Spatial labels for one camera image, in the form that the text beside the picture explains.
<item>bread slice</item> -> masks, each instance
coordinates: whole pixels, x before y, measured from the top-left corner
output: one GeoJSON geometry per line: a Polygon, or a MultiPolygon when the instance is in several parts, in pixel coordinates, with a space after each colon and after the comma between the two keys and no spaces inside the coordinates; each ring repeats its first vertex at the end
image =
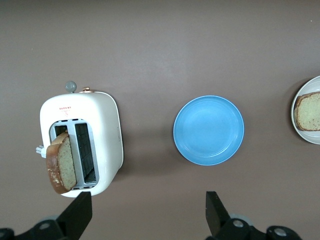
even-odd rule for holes
{"type": "Polygon", "coordinates": [[[299,96],[294,108],[296,127],[301,131],[320,131],[320,91],[299,96]]]}
{"type": "Polygon", "coordinates": [[[58,194],[69,192],[77,184],[68,132],[61,133],[46,149],[46,167],[58,194]]]}

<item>white toaster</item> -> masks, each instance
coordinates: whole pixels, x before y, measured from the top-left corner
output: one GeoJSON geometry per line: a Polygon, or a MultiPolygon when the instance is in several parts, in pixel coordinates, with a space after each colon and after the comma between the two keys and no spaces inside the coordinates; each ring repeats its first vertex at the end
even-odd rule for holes
{"type": "Polygon", "coordinates": [[[43,146],[36,151],[45,158],[51,142],[67,131],[77,184],[62,195],[97,195],[109,186],[124,159],[117,104],[109,94],[89,87],[74,93],[76,84],[72,81],[66,89],[70,93],[52,97],[41,107],[43,146]]]}

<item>table surface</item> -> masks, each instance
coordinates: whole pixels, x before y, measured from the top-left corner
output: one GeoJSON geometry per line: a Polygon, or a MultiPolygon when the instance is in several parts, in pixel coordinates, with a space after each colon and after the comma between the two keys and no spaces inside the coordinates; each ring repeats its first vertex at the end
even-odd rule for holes
{"type": "Polygon", "coordinates": [[[67,81],[115,99],[124,163],[92,197],[81,239],[210,235],[206,191],[265,232],[318,239],[320,146],[293,128],[300,87],[320,75],[319,1],[151,0],[0,2],[0,226],[17,234],[72,201],[52,189],[39,113],[67,81]],[[183,158],[173,124],[190,100],[216,95],[242,114],[227,161],[183,158]]]}

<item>empty toaster slot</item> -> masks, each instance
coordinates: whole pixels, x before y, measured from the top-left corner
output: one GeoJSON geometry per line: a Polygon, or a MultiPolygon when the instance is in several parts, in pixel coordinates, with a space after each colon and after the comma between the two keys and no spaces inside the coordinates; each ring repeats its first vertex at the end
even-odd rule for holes
{"type": "Polygon", "coordinates": [[[65,131],[70,138],[77,181],[73,189],[93,188],[99,180],[99,174],[92,129],[83,119],[57,121],[50,128],[51,141],[65,131]]]}

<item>toaster lever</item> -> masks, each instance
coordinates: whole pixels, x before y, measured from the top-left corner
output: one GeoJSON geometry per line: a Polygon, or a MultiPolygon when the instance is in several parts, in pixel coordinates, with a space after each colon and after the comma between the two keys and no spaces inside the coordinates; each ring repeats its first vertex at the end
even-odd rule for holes
{"type": "Polygon", "coordinates": [[[44,146],[42,146],[42,145],[37,146],[37,147],[35,148],[35,152],[36,152],[37,154],[41,154],[41,157],[43,157],[44,159],[47,157],[47,152],[46,152],[44,146]]]}

